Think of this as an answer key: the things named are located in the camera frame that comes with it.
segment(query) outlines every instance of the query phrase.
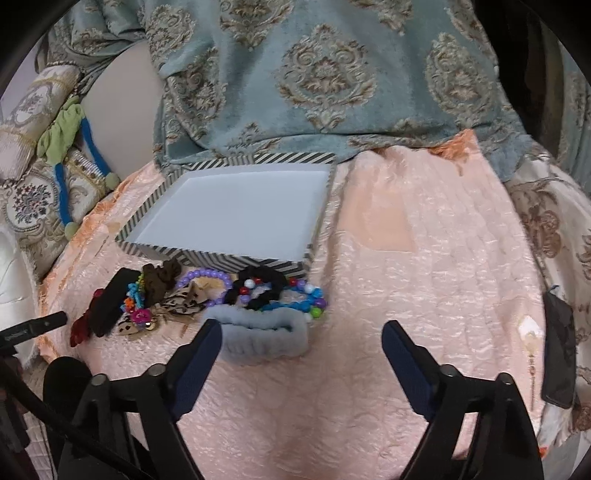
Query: pink bedspread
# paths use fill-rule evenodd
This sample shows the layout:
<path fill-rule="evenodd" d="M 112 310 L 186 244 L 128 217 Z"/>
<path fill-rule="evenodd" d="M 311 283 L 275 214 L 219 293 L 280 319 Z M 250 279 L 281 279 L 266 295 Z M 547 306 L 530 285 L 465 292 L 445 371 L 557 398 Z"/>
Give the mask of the pink bedspread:
<path fill-rule="evenodd" d="M 248 367 L 218 361 L 179 422 L 207 480 L 399 475 L 426 424 L 381 351 L 391 319 L 466 375 L 510 372 L 538 423 L 543 340 L 530 356 L 518 324 L 530 316 L 544 330 L 544 313 L 521 224 L 471 132 L 452 141 L 450 155 L 441 152 L 452 160 L 392 147 L 338 167 L 311 272 L 329 308 L 311 329 L 310 350 Z M 73 320 L 118 268 L 144 263 L 113 237 L 160 181 L 145 167 L 85 219 L 44 282 L 44 313 L 64 309 Z M 114 379 L 166 362 L 197 328 L 181 337 L 182 325 L 169 323 L 138 340 L 113 335 L 76 351 L 64 328 L 39 343 L 50 359 L 76 355 Z M 132 427 L 139 430 L 137 419 Z"/>

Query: floral cushion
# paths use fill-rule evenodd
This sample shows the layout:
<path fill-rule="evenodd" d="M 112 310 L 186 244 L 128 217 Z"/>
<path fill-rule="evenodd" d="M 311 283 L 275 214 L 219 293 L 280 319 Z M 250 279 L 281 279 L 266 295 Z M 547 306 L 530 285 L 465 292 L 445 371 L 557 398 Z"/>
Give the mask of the floral cushion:
<path fill-rule="evenodd" d="M 58 65 L 44 69 L 0 125 L 0 179 L 19 180 L 37 141 L 49 127 L 78 81 L 80 69 Z"/>
<path fill-rule="evenodd" d="M 105 178 L 76 148 L 69 150 L 64 170 L 70 213 L 80 223 L 106 195 Z M 0 190 L 0 221 L 14 231 L 20 247 L 28 251 L 39 278 L 47 274 L 68 243 L 60 220 L 58 197 L 53 168 L 39 158 L 21 181 Z"/>

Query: blue damask fabric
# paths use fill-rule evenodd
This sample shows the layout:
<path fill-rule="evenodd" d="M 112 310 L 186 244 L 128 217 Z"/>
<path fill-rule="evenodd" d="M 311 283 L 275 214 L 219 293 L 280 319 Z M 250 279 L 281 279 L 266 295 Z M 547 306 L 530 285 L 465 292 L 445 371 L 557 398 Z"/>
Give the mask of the blue damask fabric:
<path fill-rule="evenodd" d="M 166 82 L 164 169 L 252 153 L 433 146 L 473 128 L 501 180 L 531 139 L 469 0 L 82 0 L 51 61 L 86 69 L 146 38 Z"/>
<path fill-rule="evenodd" d="M 591 196 L 591 86 L 560 45 L 564 68 L 564 109 L 557 165 Z"/>

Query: white wall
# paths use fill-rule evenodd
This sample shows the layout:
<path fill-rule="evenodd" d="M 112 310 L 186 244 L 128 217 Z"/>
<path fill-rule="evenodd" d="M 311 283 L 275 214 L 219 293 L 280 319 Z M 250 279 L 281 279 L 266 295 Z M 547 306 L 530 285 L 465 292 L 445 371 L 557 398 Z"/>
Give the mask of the white wall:
<path fill-rule="evenodd" d="M 12 77 L 10 84 L 0 99 L 0 121 L 2 117 L 6 118 L 22 99 L 37 74 L 35 72 L 35 56 L 39 48 L 39 42 L 27 55 L 27 58 L 21 63 L 17 72 Z"/>

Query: striped box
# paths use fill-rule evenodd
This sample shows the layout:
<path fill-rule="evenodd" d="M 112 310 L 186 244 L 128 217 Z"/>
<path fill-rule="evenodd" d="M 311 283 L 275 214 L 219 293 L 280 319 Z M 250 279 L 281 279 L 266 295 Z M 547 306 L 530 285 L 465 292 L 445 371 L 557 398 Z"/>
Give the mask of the striped box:
<path fill-rule="evenodd" d="M 283 261 L 273 258 L 252 258 L 240 255 L 228 255 L 212 252 L 203 252 L 196 250 L 186 250 L 180 248 L 160 247 L 158 245 L 139 244 L 126 241 L 134 228 L 146 213 L 156 204 L 158 199 L 176 182 L 184 173 L 188 171 L 205 170 L 208 168 L 223 168 L 239 165 L 262 165 L 270 163 L 309 163 L 309 164 L 330 164 L 332 165 L 329 174 L 329 181 L 326 188 L 326 198 L 324 204 L 328 201 L 330 187 L 332 185 L 336 165 L 334 163 L 334 154 L 327 153 L 278 153 L 261 155 L 243 155 L 240 157 L 217 158 L 201 163 L 194 163 L 180 166 L 178 170 L 170 174 L 164 182 L 149 196 L 149 198 L 139 207 L 133 217 L 125 224 L 115 241 L 121 249 L 130 255 L 147 257 L 152 260 L 170 260 L 176 258 L 183 265 L 192 265 L 195 267 L 215 268 L 229 273 L 237 273 L 248 266 L 265 265 L 272 267 L 284 273 L 288 277 L 304 277 L 314 258 L 314 245 L 318 236 L 320 226 L 322 225 L 323 213 L 319 216 L 316 227 L 310 243 L 306 246 L 304 258 L 298 262 Z"/>

